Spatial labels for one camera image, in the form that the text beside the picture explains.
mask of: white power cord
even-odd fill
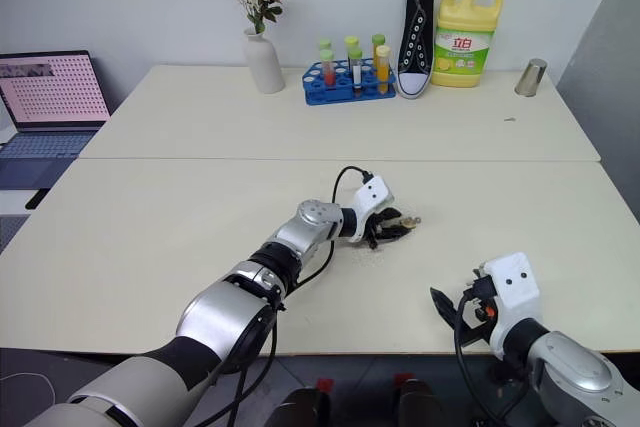
[[[53,384],[49,380],[49,377],[47,377],[46,375],[36,374],[35,372],[17,372],[15,374],[7,375],[6,377],[0,378],[0,382],[21,376],[40,377],[42,380],[44,380],[49,386],[49,390],[51,391],[51,405],[53,406],[56,404],[56,391],[53,388]]]

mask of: laptop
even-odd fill
[[[17,130],[0,189],[51,188],[109,119],[86,50],[0,55],[0,96]]]

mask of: black cable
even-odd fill
[[[346,167],[344,167],[340,171],[338,176],[336,177],[336,181],[333,184],[333,193],[331,194],[331,202],[332,203],[335,203],[335,201],[336,201],[336,195],[338,194],[338,185],[340,184],[340,179],[342,179],[342,176],[346,172],[348,172],[349,170],[355,170],[357,172],[360,172],[362,174],[363,180],[365,182],[367,182],[368,179],[372,176],[372,174],[370,172],[367,172],[366,170],[361,169],[360,167],[356,167],[355,165],[347,165]],[[316,270],[313,274],[311,274],[306,279],[300,281],[295,290],[298,290],[304,284],[307,284],[307,283],[311,282],[313,279],[315,279],[318,275],[320,275],[328,267],[329,263],[331,262],[331,259],[333,258],[333,251],[334,250],[335,250],[335,242],[332,240],[331,241],[331,246],[329,247],[329,255],[327,255],[327,259],[324,261],[324,263],[320,266],[320,268],[318,270]]]
[[[242,389],[244,389],[244,381],[247,378],[248,367],[245,367],[240,371],[240,377],[238,377],[238,385],[236,386],[236,394],[233,398],[234,401],[238,400],[242,395]],[[236,423],[236,417],[238,416],[238,408],[240,404],[236,405],[231,412],[229,412],[229,420],[227,420],[227,427],[233,427]]]
[[[260,385],[260,382],[262,382],[264,378],[267,376],[267,373],[271,368],[271,364],[273,364],[273,359],[276,356],[277,343],[278,343],[278,324],[276,322],[273,324],[273,329],[271,330],[271,350],[269,351],[269,358],[267,359],[267,363],[265,364],[264,369],[262,369],[262,372],[260,372],[260,375],[256,377],[256,380],[253,382],[253,384],[251,384],[249,388],[245,390],[240,397],[234,399],[233,402],[228,404],[218,413],[213,414],[212,416],[204,419],[202,422],[196,424],[195,427],[206,427],[207,425],[213,424],[216,420],[219,420],[222,417],[224,417],[227,414],[227,412],[231,411],[231,409],[234,409],[236,406],[240,405],[240,403],[244,399],[249,397],[253,393],[253,391],[258,388],[258,385]]]
[[[520,386],[518,393],[500,411],[498,417],[505,420],[507,415],[527,396],[529,393],[529,382],[525,379]]]
[[[462,344],[460,342],[460,336],[462,333],[462,322],[463,322],[463,314],[464,307],[471,299],[469,298],[469,294],[465,292],[465,294],[460,299],[460,303],[458,304],[458,311],[456,312],[456,318],[453,323],[453,345],[456,349],[456,359],[458,360],[458,365],[460,366],[460,372],[462,372],[462,378],[464,379],[464,383],[467,384],[467,389],[471,393],[471,396],[478,403],[482,411],[485,415],[498,427],[510,427],[509,424],[500,419],[496,414],[494,414],[491,409],[484,403],[484,401],[478,395],[475,386],[473,385],[473,381],[471,380],[471,376],[469,375],[469,370],[467,368],[467,364],[464,360],[464,356],[462,355]]]

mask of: red liquid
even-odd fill
[[[335,72],[325,72],[324,73],[324,83],[329,87],[333,87],[336,85],[336,73]]]

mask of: white vase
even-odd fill
[[[273,94],[284,89],[282,69],[273,44],[253,28],[244,31],[244,56],[258,90],[263,94]]]

